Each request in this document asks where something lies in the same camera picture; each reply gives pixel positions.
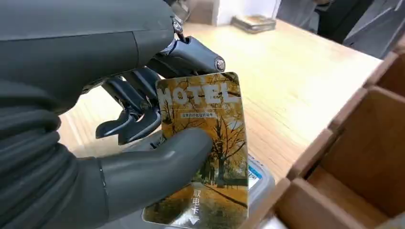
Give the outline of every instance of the wooden divider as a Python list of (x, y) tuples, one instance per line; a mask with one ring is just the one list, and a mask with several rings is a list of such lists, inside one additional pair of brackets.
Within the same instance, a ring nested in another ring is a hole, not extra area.
[(287, 173), (287, 178), (293, 180), (304, 177), (316, 162), (323, 157), (327, 146), (335, 141), (335, 138), (336, 136), (331, 130), (324, 129), (294, 163)]
[(289, 229), (366, 228), (301, 178), (291, 182), (275, 213)]
[(405, 97), (405, 53), (390, 52), (366, 82)]

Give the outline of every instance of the book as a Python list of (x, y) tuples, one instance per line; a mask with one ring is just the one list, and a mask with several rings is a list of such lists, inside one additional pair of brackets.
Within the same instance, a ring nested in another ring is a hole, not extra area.
[(261, 15), (234, 16), (231, 20), (231, 24), (248, 33), (274, 30), (276, 27), (276, 21), (274, 19)]
[(164, 79), (156, 88), (163, 136), (197, 127), (213, 139), (213, 148), (191, 183), (145, 208), (143, 219), (189, 229), (237, 229), (248, 214), (249, 176), (238, 76)]

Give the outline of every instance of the tree illustration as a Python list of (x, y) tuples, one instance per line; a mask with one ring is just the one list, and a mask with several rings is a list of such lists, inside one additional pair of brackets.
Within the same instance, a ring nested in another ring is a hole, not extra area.
[(225, 162), (230, 160), (232, 156), (239, 153), (246, 145), (245, 127), (236, 125), (229, 128), (223, 117), (216, 120), (216, 125), (213, 127), (216, 136), (213, 141), (212, 155), (218, 161), (218, 181), (217, 187), (224, 187)]

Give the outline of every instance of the gray device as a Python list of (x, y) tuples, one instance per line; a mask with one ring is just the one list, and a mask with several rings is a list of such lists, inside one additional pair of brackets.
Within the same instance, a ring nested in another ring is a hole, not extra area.
[[(161, 131), (155, 132), (152, 135), (140, 140), (133, 146), (124, 150), (124, 152), (148, 151), (153, 150), (160, 144)], [(249, 213), (256, 210), (259, 201), (263, 196), (269, 195), (274, 188), (275, 181), (269, 171), (249, 155), (249, 196), (248, 209)], [(178, 229), (178, 227), (164, 226), (156, 223), (145, 222), (142, 219), (143, 210), (138, 210), (130, 215), (127, 215), (116, 221), (112, 221), (98, 229)]]
[(101, 158), (76, 158), (58, 142), (58, 115), (96, 86), (123, 108), (96, 136), (126, 144), (159, 126), (158, 74), (225, 69), (219, 55), (182, 35), (163, 0), (1, 0), (0, 60), (2, 229), (99, 227), (186, 185), (212, 148), (200, 129), (153, 152)]

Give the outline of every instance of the wooden table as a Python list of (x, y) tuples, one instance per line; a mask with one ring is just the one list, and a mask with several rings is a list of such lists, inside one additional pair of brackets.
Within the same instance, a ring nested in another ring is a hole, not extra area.
[[(276, 181), (327, 126), (380, 60), (282, 21), (275, 31), (251, 35), (231, 26), (187, 24), (192, 35), (224, 57), (240, 77), (249, 153)], [(82, 95), (61, 116), (62, 139), (77, 156), (115, 154), (117, 137), (95, 139), (98, 124), (121, 108), (101, 88)]]

